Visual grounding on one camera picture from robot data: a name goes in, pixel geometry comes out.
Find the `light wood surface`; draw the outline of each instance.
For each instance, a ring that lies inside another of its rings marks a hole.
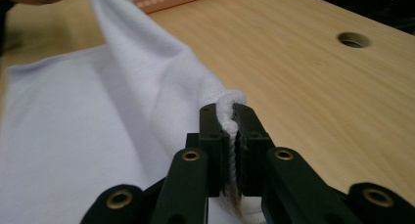
[[[273,141],[329,185],[373,182],[415,204],[414,36],[320,0],[200,0],[151,18],[243,90]],[[18,6],[8,28],[21,44],[3,67],[104,43],[87,0]],[[340,43],[345,31],[369,47]]]

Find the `white fabric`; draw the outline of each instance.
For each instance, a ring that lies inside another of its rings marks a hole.
[[[91,2],[107,45],[8,70],[1,224],[79,223],[108,188],[162,179],[199,108],[245,102],[129,0]],[[210,202],[209,223],[240,221]]]

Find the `white towel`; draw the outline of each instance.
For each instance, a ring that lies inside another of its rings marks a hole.
[[[199,108],[245,102],[129,0],[91,2],[107,45],[8,69],[2,224],[79,223],[110,187],[162,179]],[[209,223],[240,220],[210,202]]]

